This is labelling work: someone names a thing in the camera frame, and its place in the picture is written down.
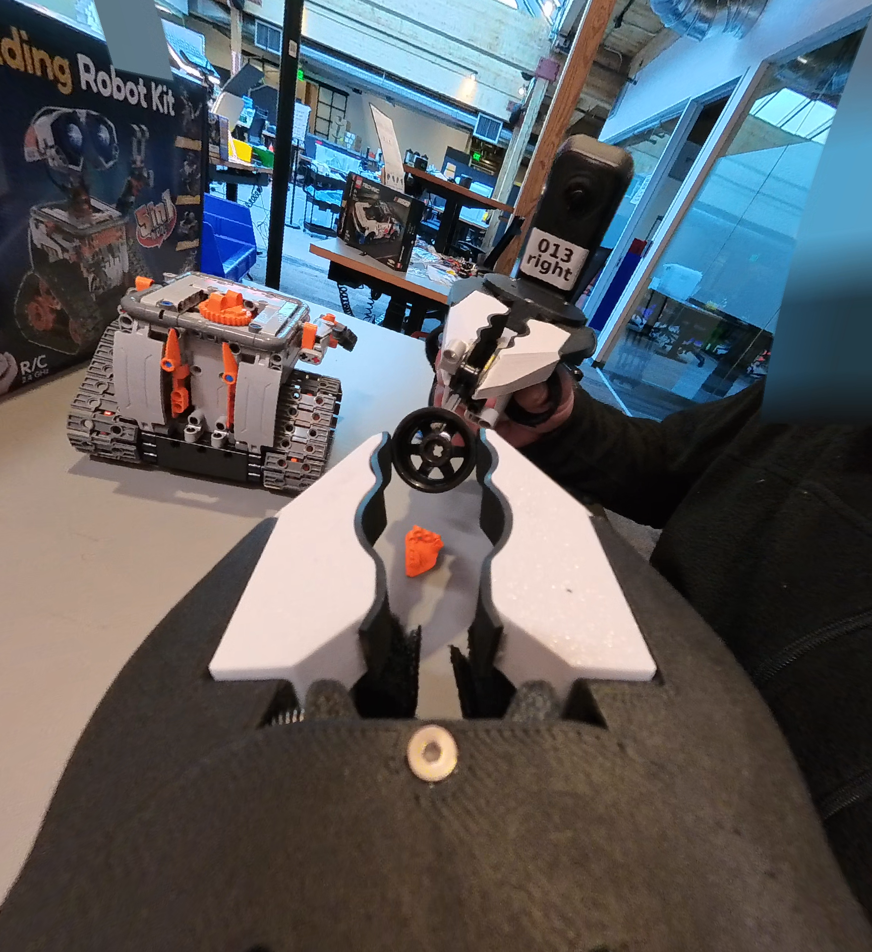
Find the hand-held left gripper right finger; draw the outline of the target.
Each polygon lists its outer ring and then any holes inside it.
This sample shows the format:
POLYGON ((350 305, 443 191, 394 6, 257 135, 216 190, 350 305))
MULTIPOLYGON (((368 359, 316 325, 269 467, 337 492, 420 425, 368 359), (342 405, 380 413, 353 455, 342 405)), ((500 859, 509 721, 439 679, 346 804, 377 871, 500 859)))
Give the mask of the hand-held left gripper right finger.
POLYGON ((501 500, 488 596, 501 623, 494 667, 512 684, 648 682, 656 663, 592 516, 492 430, 484 487, 501 500))

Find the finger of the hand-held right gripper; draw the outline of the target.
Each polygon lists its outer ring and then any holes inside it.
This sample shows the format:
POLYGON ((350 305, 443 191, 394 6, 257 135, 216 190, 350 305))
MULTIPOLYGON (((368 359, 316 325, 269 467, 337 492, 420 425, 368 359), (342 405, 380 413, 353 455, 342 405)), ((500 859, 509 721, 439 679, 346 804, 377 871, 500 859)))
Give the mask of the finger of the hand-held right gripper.
POLYGON ((514 303, 503 303, 488 292, 475 291, 450 307, 442 346, 455 339, 477 342, 479 332, 486 326, 493 327, 494 337, 501 339, 501 327, 523 335, 527 325, 528 319, 517 312, 514 303))
POLYGON ((494 328, 486 326, 479 334, 479 344, 489 344, 486 368, 479 374, 475 387, 475 405, 491 401, 543 382, 561 359, 561 348, 570 332, 556 325, 527 325, 527 333, 516 335, 501 327, 501 339, 494 337, 494 328))

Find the black toy wheel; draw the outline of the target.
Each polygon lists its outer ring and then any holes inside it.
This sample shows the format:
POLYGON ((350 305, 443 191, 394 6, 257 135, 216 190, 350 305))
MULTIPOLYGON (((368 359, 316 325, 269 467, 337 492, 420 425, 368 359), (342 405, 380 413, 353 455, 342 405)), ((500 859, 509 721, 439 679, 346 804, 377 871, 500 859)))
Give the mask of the black toy wheel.
POLYGON ((439 494, 461 485, 477 462, 476 437, 459 415, 439 408, 409 413, 391 438, 393 468, 413 489, 439 494))

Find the person's right forearm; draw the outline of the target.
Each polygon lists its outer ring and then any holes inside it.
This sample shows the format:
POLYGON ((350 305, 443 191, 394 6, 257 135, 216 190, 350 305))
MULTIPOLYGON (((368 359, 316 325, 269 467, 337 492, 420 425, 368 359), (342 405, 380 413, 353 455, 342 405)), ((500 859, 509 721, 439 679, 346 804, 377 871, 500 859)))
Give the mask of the person's right forearm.
POLYGON ((522 449, 573 494, 661 529, 700 477, 753 422, 765 381, 662 421, 629 417, 576 387, 566 421, 522 449))

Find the person's right hand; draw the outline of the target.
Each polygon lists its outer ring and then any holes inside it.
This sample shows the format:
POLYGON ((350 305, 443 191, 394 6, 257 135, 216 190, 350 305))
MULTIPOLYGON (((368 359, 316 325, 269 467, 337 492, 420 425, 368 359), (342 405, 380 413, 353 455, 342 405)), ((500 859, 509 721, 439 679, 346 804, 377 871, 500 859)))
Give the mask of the person's right hand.
POLYGON ((524 448, 554 432, 570 417, 575 401, 575 380, 559 365, 544 382, 513 393, 495 427, 515 448, 524 448))

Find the wooden workbench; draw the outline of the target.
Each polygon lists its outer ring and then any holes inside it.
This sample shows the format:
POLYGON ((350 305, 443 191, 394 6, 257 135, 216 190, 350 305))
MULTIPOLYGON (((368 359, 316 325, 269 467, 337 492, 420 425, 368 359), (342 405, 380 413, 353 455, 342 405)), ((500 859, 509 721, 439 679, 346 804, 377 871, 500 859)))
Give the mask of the wooden workbench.
POLYGON ((354 289, 366 286, 374 299, 389 296, 382 327, 408 336, 420 336, 428 315, 444 320, 454 292, 462 294, 476 285, 475 277, 442 285, 430 280, 425 271, 418 275, 396 271, 340 239, 311 244, 309 251, 329 263, 327 277, 335 284, 354 289))

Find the orange toy panel piece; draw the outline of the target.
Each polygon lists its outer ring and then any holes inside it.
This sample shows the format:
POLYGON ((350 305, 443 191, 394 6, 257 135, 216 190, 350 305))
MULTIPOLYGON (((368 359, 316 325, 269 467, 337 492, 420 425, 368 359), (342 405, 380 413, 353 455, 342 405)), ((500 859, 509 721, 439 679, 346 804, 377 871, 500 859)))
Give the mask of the orange toy panel piece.
POLYGON ((442 549, 439 533, 413 526, 405 537, 406 576, 415 578, 435 568, 442 549))

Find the toy car box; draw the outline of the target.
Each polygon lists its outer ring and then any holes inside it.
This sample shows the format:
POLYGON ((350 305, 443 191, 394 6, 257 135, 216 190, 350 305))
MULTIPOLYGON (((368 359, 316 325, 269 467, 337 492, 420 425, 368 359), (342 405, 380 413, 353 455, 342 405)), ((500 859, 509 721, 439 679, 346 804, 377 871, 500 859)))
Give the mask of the toy car box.
POLYGON ((348 173, 338 237, 382 265, 405 273, 425 213, 418 198, 358 173, 348 173))

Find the grey orange tracked toy robot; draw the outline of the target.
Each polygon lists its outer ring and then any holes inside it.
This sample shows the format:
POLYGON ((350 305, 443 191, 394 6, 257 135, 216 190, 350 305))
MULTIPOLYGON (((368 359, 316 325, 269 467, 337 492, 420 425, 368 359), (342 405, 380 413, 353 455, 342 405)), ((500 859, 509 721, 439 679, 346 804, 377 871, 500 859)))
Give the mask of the grey orange tracked toy robot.
POLYGON ((298 494, 325 470, 339 380, 316 366, 357 337, 333 314, 190 271, 137 277, 67 418, 79 452, 298 494))

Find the person's dark sweater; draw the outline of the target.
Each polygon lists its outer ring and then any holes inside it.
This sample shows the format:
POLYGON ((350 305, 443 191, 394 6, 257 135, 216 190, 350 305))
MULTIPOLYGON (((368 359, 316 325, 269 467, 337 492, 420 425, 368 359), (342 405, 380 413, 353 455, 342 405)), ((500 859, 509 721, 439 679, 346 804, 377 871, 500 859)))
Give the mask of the person's dark sweater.
POLYGON ((872 427, 751 422, 655 563, 772 710, 872 922, 872 427))

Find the black metal pole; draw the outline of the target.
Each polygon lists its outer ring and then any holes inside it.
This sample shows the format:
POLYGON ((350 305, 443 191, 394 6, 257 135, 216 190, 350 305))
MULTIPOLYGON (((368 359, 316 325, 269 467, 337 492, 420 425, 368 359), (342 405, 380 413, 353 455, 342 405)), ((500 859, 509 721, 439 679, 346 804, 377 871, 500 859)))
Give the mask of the black metal pole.
POLYGON ((281 285, 283 243, 287 216, 287 186, 292 165, 292 136, 299 68, 299 43, 303 1, 286 1, 282 27, 278 108, 274 166, 271 184, 271 205, 264 284, 274 290, 281 285))

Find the blue storage bin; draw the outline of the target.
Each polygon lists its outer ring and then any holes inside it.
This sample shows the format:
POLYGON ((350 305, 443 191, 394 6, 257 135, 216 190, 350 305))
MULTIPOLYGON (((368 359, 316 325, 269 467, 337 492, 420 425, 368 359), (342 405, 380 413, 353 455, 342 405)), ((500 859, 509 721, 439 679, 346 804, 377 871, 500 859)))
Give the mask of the blue storage bin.
POLYGON ((207 193, 204 196, 200 272, 241 282, 257 260, 249 208, 207 193))

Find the blue robot kit box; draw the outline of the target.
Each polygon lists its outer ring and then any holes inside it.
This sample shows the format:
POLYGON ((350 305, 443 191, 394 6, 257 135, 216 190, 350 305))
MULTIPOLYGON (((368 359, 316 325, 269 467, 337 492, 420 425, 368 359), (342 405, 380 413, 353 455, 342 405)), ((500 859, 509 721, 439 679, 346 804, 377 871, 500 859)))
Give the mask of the blue robot kit box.
POLYGON ((137 277, 196 268, 207 95, 0 2, 0 397, 88 358, 137 277))

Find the wooden post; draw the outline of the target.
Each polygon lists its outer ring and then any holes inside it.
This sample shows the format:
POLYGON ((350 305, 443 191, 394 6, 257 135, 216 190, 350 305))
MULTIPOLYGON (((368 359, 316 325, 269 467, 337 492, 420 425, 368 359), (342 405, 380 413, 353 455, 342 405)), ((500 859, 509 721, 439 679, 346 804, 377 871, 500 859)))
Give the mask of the wooden post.
POLYGON ((526 225, 531 224, 615 5, 615 1, 589 1, 585 7, 514 206, 513 216, 524 218, 526 225))

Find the silver ventilation duct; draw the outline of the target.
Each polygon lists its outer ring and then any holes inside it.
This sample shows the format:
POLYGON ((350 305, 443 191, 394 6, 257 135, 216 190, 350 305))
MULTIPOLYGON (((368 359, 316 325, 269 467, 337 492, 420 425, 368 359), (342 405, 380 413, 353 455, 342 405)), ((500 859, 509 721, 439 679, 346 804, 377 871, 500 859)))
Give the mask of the silver ventilation duct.
POLYGON ((762 16, 767 1, 650 1, 666 29, 695 41, 718 35, 741 38, 762 16))

